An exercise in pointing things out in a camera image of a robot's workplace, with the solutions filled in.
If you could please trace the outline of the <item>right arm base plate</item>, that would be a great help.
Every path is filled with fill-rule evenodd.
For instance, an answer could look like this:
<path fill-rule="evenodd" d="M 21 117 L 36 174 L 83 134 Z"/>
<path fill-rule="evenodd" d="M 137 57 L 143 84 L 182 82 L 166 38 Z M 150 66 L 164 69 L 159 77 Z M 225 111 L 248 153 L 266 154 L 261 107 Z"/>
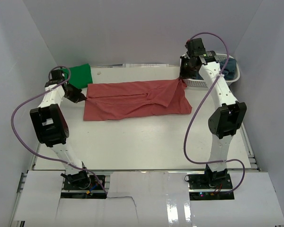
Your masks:
<path fill-rule="evenodd" d="M 232 190 L 230 174 L 216 183 L 209 183 L 205 174 L 189 174 L 184 177 L 188 183 L 190 201 L 222 201 L 234 200 L 234 193 L 226 193 Z"/>

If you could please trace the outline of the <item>red t shirt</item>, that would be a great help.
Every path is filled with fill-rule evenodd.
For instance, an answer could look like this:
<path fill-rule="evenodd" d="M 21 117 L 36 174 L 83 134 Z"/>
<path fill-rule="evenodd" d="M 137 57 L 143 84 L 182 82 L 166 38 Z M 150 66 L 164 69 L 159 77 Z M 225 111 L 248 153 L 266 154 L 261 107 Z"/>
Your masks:
<path fill-rule="evenodd" d="M 84 121 L 190 114 L 186 84 L 179 79 L 89 84 Z"/>

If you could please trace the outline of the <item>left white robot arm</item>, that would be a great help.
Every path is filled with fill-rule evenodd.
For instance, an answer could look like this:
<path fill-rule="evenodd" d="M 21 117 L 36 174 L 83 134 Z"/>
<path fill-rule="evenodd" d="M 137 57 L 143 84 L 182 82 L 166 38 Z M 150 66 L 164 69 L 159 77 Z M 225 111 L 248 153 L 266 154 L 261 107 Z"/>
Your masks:
<path fill-rule="evenodd" d="M 75 187 L 87 189 L 91 178 L 83 162 L 67 143 L 70 132 L 60 109 L 63 98 L 78 103 L 85 101 L 86 97 L 81 89 L 68 82 L 55 88 L 66 80 L 66 73 L 61 67 L 50 71 L 50 76 L 51 79 L 45 84 L 47 94 L 37 108 L 30 110 L 33 127 L 39 142 L 54 151 L 58 159 L 63 161 L 65 173 L 62 177 Z"/>

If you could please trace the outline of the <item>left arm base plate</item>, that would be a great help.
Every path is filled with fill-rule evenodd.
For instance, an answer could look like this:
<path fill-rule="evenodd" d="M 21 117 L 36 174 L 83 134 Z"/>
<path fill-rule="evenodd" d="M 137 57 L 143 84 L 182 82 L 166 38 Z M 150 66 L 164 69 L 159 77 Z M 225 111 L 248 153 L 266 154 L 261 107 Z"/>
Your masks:
<path fill-rule="evenodd" d="M 82 186 L 71 184 L 64 179 L 61 191 L 62 199 L 106 199 L 106 193 L 95 179 L 89 175 L 89 180 Z"/>

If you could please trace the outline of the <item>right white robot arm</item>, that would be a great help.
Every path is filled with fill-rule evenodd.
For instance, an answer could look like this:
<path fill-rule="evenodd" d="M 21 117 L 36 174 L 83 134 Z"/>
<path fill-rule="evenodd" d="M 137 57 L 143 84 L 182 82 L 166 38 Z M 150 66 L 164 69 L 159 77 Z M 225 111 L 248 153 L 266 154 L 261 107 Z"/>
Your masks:
<path fill-rule="evenodd" d="M 227 159 L 230 143 L 241 127 L 247 106 L 232 94 L 224 78 L 224 68 L 216 53 L 207 51 L 201 38 L 189 39 L 187 52 L 180 58 L 180 79 L 191 79 L 199 75 L 213 99 L 215 111 L 208 119 L 212 134 L 209 160 L 204 163 L 204 182 L 211 189 L 221 184 L 227 177 Z"/>

